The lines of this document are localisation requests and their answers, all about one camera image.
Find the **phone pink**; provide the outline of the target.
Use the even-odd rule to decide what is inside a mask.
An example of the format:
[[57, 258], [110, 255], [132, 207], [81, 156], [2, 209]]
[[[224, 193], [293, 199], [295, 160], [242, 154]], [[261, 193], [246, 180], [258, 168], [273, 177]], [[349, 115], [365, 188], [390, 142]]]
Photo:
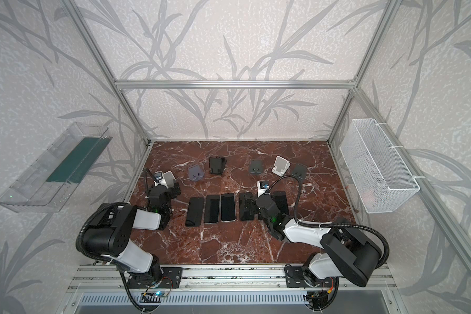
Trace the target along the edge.
[[272, 193], [273, 199], [281, 213], [289, 215], [289, 204], [285, 191], [275, 191]]

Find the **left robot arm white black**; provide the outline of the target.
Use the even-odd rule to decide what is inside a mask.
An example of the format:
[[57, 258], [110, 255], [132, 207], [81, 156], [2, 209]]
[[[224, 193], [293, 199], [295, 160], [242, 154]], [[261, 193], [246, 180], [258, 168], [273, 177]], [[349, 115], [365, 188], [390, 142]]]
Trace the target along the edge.
[[165, 230], [172, 215], [171, 200], [181, 194], [178, 182], [150, 189], [146, 208], [124, 202], [102, 204], [83, 224], [76, 249], [84, 256], [109, 262], [122, 272], [162, 278], [158, 257], [142, 250], [131, 239], [134, 229]]

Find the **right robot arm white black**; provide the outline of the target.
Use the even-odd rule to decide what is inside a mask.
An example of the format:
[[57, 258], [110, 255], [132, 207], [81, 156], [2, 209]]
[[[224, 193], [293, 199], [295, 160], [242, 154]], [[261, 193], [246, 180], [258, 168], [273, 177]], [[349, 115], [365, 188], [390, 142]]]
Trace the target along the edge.
[[269, 194], [261, 195], [254, 204], [271, 236], [323, 250], [310, 255], [301, 267], [304, 281], [311, 287], [335, 277], [365, 287], [374, 270], [389, 258], [388, 241], [370, 227], [352, 224], [342, 217], [327, 223], [302, 221], [281, 212]]

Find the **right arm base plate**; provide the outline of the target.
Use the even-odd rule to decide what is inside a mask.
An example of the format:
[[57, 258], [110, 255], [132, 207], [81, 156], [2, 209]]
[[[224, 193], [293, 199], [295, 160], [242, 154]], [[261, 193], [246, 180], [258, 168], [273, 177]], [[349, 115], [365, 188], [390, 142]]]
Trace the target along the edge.
[[306, 270], [306, 273], [304, 273], [301, 266], [285, 264], [284, 273], [287, 288], [329, 289], [334, 288], [336, 284], [335, 277], [318, 279], [308, 270]]

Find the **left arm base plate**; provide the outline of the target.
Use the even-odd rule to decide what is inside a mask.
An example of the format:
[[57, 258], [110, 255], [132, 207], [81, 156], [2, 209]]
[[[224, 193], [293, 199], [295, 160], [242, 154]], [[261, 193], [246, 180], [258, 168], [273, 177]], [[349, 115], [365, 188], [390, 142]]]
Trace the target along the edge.
[[162, 267], [163, 274], [157, 279], [152, 278], [147, 273], [130, 273], [127, 284], [130, 289], [159, 288], [178, 289], [183, 268], [182, 267]]

